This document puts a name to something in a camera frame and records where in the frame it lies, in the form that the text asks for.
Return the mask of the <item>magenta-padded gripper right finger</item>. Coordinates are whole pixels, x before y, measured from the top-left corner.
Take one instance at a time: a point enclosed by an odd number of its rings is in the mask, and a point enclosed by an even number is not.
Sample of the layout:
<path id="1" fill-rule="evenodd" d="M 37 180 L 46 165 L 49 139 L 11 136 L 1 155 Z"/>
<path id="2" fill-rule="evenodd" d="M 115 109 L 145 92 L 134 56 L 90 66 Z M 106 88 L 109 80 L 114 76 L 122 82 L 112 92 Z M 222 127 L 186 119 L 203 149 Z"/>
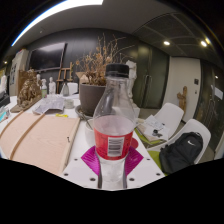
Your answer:
<path id="1" fill-rule="evenodd" d="M 134 189 L 163 178 L 164 174 L 150 156 L 131 147 L 124 162 L 123 188 Z"/>

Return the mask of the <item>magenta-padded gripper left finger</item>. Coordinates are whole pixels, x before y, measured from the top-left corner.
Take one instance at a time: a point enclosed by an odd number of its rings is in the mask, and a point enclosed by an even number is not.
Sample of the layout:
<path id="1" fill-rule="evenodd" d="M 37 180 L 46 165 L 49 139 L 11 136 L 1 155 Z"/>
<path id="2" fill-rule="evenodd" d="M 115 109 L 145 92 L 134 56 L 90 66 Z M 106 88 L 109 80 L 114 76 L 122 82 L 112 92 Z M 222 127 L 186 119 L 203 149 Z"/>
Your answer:
<path id="1" fill-rule="evenodd" d="M 61 177 L 84 188 L 101 188 L 101 168 L 95 147 L 69 162 Z"/>

